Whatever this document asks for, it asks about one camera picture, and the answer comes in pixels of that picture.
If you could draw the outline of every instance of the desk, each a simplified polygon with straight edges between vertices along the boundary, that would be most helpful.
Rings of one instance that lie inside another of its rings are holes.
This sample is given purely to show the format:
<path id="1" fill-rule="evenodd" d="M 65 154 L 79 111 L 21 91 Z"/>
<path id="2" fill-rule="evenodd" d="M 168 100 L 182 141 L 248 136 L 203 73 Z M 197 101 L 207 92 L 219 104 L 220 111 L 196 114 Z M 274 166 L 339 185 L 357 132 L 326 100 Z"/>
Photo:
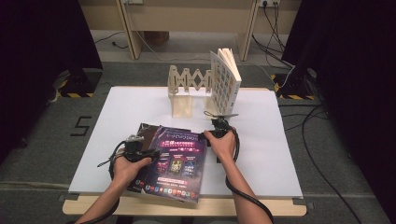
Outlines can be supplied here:
<path id="1" fill-rule="evenodd" d="M 64 212 L 69 215 L 84 213 L 97 198 L 89 195 L 99 195 L 106 189 L 111 181 L 107 168 L 97 168 L 96 165 L 105 161 L 114 146 L 125 136 L 136 132 L 140 122 L 188 127 L 196 133 L 213 129 L 203 113 L 202 95 L 193 98 L 192 119 L 172 119 L 166 88 L 113 87 L 70 185 L 69 192 L 80 193 L 80 196 L 76 201 L 66 200 Z M 303 216 L 305 205 L 293 203 L 300 203 L 303 194 L 291 160 L 275 94 L 272 91 L 241 89 L 234 112 L 240 113 L 230 122 L 237 127 L 241 139 L 237 164 L 245 179 L 275 216 Z M 115 214 L 235 216 L 231 192 L 226 188 L 224 179 L 221 164 L 216 163 L 216 156 L 208 150 L 198 204 L 187 205 L 126 192 L 133 196 L 123 196 Z"/>
<path id="2" fill-rule="evenodd" d="M 144 5 L 123 2 L 117 0 L 133 59 L 139 58 L 143 48 L 136 33 L 140 31 L 235 33 L 241 61 L 248 56 L 257 0 L 145 0 Z"/>

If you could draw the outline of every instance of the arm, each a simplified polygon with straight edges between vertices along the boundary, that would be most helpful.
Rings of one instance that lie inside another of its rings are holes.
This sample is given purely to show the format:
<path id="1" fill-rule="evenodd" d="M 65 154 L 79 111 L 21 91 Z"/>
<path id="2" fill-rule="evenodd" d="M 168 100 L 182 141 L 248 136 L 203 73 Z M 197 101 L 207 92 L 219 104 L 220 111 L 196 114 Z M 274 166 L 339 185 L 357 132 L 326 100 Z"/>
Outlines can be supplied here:
<path id="1" fill-rule="evenodd" d="M 76 223 L 93 220 L 108 212 L 134 180 L 140 168 L 149 163 L 151 163 L 151 158 L 129 162 L 124 157 L 118 157 L 114 164 L 114 178 L 110 185 Z"/>
<path id="2" fill-rule="evenodd" d="M 205 131 L 205 137 L 209 140 L 213 152 L 218 156 L 224 171 L 230 183 L 242 192 L 249 196 L 256 198 L 253 190 L 250 188 L 248 182 L 245 180 L 235 162 L 233 161 L 233 151 L 235 149 L 235 141 L 233 132 L 229 131 L 222 138 L 218 139 L 212 133 Z M 267 214 L 256 204 L 248 201 L 245 198 L 233 193 L 233 201 L 235 203 L 236 215 L 238 223 L 272 223 Z"/>

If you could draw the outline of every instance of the standing book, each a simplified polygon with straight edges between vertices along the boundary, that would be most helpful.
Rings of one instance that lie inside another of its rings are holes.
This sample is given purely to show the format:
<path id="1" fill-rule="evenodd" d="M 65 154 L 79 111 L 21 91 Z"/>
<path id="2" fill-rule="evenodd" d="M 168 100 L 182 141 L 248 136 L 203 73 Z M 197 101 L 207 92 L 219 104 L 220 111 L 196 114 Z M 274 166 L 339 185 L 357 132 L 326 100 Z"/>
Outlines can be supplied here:
<path id="1" fill-rule="evenodd" d="M 206 140 L 198 133 L 159 126 L 149 148 L 160 150 L 160 158 L 139 172 L 128 189 L 198 203 Z"/>
<path id="2" fill-rule="evenodd" d="M 220 115 L 233 113 L 236 96 L 242 78 L 231 49 L 218 49 L 218 53 L 210 52 L 211 72 L 213 77 L 212 100 Z"/>

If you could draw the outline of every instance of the white tabletop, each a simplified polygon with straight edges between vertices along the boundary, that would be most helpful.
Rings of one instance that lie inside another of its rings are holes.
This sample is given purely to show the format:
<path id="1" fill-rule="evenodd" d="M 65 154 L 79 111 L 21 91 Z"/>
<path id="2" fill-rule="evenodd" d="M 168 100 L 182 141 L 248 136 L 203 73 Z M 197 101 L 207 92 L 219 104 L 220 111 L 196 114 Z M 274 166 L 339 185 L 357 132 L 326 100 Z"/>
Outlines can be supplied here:
<path id="1" fill-rule="evenodd" d="M 167 88 L 113 87 L 69 192 L 103 192 L 111 179 L 108 165 L 98 168 L 97 164 L 106 161 L 115 146 L 136 133 L 142 122 L 190 129 L 196 133 L 212 130 L 211 121 L 204 115 L 204 99 L 198 95 L 193 97 L 192 118 L 173 119 Z M 239 114 L 230 119 L 241 141 L 237 165 L 256 195 L 262 198 L 302 198 L 275 93 L 240 89 L 233 112 Z M 209 148 L 201 195 L 231 195 L 224 179 L 221 164 L 216 163 L 216 157 Z"/>

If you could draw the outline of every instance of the power outlet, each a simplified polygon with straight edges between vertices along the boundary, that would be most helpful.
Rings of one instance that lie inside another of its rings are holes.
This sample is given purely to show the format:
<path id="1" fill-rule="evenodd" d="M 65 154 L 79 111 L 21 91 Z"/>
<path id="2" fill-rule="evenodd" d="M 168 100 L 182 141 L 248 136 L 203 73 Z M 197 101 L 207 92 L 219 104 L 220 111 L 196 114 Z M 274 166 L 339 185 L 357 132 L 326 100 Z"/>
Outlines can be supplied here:
<path id="1" fill-rule="evenodd" d="M 261 0 L 260 1 L 260 7 L 262 7 L 262 3 L 266 1 L 267 2 L 267 7 L 275 7 L 275 4 L 279 6 L 280 0 Z"/>

